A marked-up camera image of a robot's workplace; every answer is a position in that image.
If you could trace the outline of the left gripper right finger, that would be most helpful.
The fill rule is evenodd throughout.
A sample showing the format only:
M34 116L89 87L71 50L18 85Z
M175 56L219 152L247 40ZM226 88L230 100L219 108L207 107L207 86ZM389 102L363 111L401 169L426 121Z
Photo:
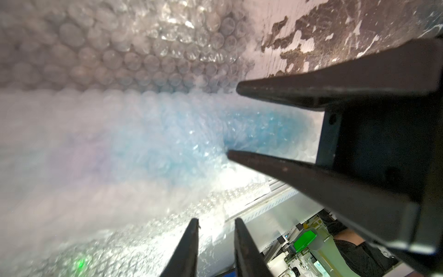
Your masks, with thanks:
M238 277L272 277L241 218L235 220L234 256Z

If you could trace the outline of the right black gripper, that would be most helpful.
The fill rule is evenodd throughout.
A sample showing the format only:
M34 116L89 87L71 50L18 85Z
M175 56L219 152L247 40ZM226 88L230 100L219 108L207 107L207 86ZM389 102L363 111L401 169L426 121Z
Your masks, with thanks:
M325 113L316 165L248 151L229 150L227 157L292 186L361 237L440 277L442 82L442 38L300 75L242 81L241 96L306 110L377 103Z

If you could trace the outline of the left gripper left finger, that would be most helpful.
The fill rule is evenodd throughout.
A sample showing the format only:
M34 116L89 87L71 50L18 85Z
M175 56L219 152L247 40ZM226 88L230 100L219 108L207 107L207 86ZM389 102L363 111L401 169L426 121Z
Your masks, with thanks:
M199 220L190 220L161 277L195 277L198 262Z

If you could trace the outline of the bubble wrap sheet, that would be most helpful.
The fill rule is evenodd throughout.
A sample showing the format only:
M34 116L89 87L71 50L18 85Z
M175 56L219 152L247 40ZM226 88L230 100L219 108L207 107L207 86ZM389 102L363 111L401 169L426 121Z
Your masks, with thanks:
M2 1L1 87L228 92L253 36L243 1Z
M229 150L316 159L323 114L231 94L1 91L1 275L156 277L272 178Z

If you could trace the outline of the blue glass bottle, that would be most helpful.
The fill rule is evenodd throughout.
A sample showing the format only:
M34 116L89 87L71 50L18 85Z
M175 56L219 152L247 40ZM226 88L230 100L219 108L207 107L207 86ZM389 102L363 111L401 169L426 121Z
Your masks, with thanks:
M113 154L123 180L172 187L225 183L238 175L228 150L295 158L315 147L316 130L306 113L283 107L231 107L151 110L115 136Z

